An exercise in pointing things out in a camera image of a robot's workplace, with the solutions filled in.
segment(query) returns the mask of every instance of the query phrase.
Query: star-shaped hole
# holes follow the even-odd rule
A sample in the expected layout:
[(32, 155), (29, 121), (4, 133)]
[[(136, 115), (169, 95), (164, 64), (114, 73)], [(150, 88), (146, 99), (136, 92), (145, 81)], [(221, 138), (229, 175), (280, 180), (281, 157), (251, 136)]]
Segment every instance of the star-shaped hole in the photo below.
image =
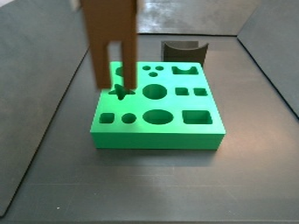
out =
[(121, 101), (125, 99), (126, 95), (134, 95), (136, 92), (125, 89), (122, 86), (118, 84), (114, 85), (114, 89), (108, 92), (109, 95), (116, 95), (117, 99)]

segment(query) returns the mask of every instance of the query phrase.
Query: green foam block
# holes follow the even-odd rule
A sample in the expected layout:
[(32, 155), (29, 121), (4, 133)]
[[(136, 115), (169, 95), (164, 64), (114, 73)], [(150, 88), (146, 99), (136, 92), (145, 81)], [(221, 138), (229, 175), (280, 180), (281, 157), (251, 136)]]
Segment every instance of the green foam block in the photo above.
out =
[(110, 62), (112, 89), (100, 93), (90, 135), (100, 149), (216, 150), (225, 135), (199, 63), (137, 62), (137, 89), (122, 88)]

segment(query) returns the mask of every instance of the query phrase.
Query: square hole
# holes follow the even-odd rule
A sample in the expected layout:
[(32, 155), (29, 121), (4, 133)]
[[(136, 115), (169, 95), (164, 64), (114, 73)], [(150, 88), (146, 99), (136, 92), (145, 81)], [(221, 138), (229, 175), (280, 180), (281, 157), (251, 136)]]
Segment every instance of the square hole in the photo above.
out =
[(189, 91), (187, 87), (177, 87), (174, 89), (174, 94), (176, 95), (189, 95)]
[(187, 124), (212, 124), (211, 112), (208, 110), (184, 110), (181, 119)]
[(112, 123), (114, 121), (113, 113), (102, 113), (98, 117), (98, 123)]
[(207, 90), (205, 90), (205, 88), (203, 88), (203, 87), (196, 87), (196, 88), (193, 89), (193, 93), (195, 93), (195, 95), (197, 95), (197, 96), (205, 96), (205, 95), (208, 95), (208, 94), (207, 94)]

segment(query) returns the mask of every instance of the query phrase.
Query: gray wall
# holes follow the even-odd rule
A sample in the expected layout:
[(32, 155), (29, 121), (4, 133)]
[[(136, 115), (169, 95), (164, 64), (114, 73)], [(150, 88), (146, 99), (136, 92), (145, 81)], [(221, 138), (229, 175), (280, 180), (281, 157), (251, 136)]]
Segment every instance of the gray wall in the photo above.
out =
[(0, 8), (0, 216), (85, 51), (68, 1), (16, 0)]
[(299, 1), (264, 0), (237, 39), (299, 116)]
[(140, 33), (237, 36), (261, 0), (144, 0)]

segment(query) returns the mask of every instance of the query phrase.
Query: circular hole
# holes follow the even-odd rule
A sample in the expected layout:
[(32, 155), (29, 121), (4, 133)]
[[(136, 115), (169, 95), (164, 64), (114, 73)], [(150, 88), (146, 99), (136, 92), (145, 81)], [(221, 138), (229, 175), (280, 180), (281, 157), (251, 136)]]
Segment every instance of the circular hole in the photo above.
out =
[(148, 70), (150, 69), (150, 67), (149, 67), (149, 66), (142, 66), (142, 69), (144, 69), (145, 71), (148, 71)]
[(150, 84), (144, 87), (142, 94), (150, 100), (160, 100), (166, 95), (166, 89), (158, 84)]
[(133, 123), (136, 121), (136, 116), (130, 113), (124, 114), (121, 117), (122, 123)]
[(150, 124), (166, 124), (173, 120), (173, 115), (162, 109), (152, 109), (144, 113), (142, 118)]
[(157, 71), (162, 71), (162, 70), (164, 70), (164, 68), (162, 68), (161, 66), (157, 66), (154, 69), (156, 69)]
[(150, 77), (156, 77), (157, 76), (157, 73), (149, 73), (149, 76)]

